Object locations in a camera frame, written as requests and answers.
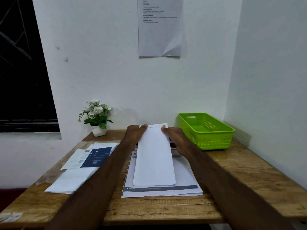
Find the window sill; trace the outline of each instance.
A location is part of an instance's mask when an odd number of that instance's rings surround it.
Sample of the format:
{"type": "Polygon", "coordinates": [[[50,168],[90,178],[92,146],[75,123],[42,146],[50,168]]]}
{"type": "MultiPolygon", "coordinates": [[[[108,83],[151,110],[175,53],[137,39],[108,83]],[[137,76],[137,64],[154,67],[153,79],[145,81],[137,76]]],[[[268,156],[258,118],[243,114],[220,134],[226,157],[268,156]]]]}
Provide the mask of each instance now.
{"type": "Polygon", "coordinates": [[[1,132],[0,139],[24,140],[61,140],[60,132],[1,132]]]}

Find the wooden desk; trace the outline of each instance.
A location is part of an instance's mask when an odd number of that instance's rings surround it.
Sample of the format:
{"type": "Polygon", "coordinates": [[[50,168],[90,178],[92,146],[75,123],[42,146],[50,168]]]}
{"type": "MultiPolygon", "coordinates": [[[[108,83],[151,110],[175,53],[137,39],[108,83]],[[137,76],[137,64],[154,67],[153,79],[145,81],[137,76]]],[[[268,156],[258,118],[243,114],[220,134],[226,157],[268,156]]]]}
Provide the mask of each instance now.
{"type": "MultiPolygon", "coordinates": [[[[108,130],[106,136],[95,138],[89,134],[50,170],[55,171],[67,161],[75,149],[85,148],[87,142],[121,140],[125,130],[108,130]]],[[[252,188],[282,215],[307,220],[307,191],[269,165],[236,140],[227,150],[207,152],[217,163],[241,182],[252,188]]],[[[129,157],[122,170],[109,204],[103,225],[131,224],[198,224],[223,223],[210,193],[190,197],[121,198],[129,157]]],[[[33,184],[3,212],[22,212],[14,223],[4,227],[44,227],[69,197],[67,194],[46,193],[50,184],[33,184]]]]}

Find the basket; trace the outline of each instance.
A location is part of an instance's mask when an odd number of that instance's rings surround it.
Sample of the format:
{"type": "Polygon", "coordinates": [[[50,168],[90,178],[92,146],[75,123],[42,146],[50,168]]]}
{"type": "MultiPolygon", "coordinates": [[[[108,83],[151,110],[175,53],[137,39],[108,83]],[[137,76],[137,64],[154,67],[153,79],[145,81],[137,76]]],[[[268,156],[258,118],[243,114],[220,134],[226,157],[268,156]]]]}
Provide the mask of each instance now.
{"type": "Polygon", "coordinates": [[[178,114],[185,135],[202,150],[229,148],[234,129],[207,113],[178,114]]]}

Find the white wall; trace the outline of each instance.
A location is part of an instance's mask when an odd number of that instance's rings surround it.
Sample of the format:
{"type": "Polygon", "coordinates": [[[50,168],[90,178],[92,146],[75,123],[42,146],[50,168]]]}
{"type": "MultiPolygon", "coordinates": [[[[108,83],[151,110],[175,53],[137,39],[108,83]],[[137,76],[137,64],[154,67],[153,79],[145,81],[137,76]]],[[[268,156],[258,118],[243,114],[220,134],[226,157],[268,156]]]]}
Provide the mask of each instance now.
{"type": "Polygon", "coordinates": [[[224,120],[307,188],[307,0],[243,0],[224,120]]]}
{"type": "Polygon", "coordinates": [[[223,119],[242,0],[184,0],[180,58],[138,57],[137,0],[33,2],[62,140],[0,138],[0,187],[30,185],[83,139],[76,120],[92,98],[114,107],[112,129],[173,126],[180,112],[223,119]]]}

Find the dark window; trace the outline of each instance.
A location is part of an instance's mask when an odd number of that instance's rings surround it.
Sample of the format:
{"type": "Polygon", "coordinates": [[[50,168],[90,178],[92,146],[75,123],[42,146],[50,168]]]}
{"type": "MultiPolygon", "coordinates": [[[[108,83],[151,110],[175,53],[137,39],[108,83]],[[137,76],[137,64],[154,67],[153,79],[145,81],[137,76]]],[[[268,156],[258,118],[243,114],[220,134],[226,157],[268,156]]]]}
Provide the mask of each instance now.
{"type": "Polygon", "coordinates": [[[59,132],[32,0],[0,0],[0,132],[59,132]]]}

